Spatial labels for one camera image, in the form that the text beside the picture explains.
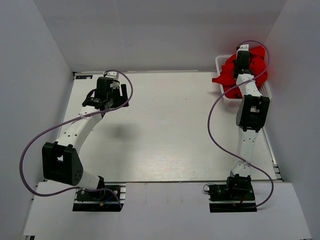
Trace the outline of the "red t shirt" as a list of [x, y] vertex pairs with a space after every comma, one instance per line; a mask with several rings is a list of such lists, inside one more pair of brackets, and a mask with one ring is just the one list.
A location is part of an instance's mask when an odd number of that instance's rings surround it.
[[[256, 77], [266, 68], [264, 61], [265, 49], [262, 46], [258, 46], [251, 48], [249, 52], [251, 54], [249, 70], [252, 71], [254, 77]], [[223, 87], [224, 92], [236, 85], [236, 81], [232, 78], [235, 60], [236, 55], [233, 54], [226, 60], [225, 64], [221, 66], [220, 76], [212, 78], [212, 82], [220, 84]], [[262, 76], [255, 79], [258, 90], [260, 90], [262, 84], [267, 80], [267, 77], [268, 72], [266, 71]], [[243, 97], [238, 87], [226, 93], [225, 96], [229, 99], [241, 99]]]

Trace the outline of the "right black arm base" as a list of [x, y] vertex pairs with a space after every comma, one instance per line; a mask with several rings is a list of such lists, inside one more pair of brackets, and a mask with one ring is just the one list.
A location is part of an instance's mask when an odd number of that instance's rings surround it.
[[252, 213], [257, 212], [253, 187], [244, 193], [229, 192], [226, 184], [207, 183], [203, 192], [209, 196], [210, 213]]

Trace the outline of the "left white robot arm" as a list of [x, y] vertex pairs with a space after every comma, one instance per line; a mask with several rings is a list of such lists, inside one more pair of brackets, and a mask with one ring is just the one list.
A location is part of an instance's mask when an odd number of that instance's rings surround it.
[[47, 180], [88, 189], [94, 199], [105, 196], [103, 178], [86, 171], [79, 152], [93, 128], [109, 110], [127, 107], [127, 86], [119, 82], [119, 73], [109, 71], [99, 77], [96, 88], [83, 101], [79, 119], [73, 120], [68, 129], [53, 143], [42, 147], [43, 176]]

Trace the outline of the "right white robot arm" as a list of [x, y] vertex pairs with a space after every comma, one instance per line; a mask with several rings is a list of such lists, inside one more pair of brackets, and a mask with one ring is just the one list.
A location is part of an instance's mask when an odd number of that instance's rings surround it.
[[247, 44], [236, 51], [232, 77], [242, 94], [242, 100], [236, 115], [238, 126], [237, 155], [240, 161], [230, 171], [227, 178], [226, 195], [236, 200], [251, 190], [251, 160], [259, 131], [266, 122], [270, 99], [263, 96], [254, 80], [254, 73], [249, 69], [252, 55]]

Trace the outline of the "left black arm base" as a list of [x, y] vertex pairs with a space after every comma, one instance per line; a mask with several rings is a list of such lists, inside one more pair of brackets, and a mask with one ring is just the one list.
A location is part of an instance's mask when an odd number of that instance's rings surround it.
[[126, 198], [125, 183], [111, 183], [104, 186], [110, 191], [87, 192], [83, 189], [77, 190], [73, 212], [114, 212], [122, 210]]

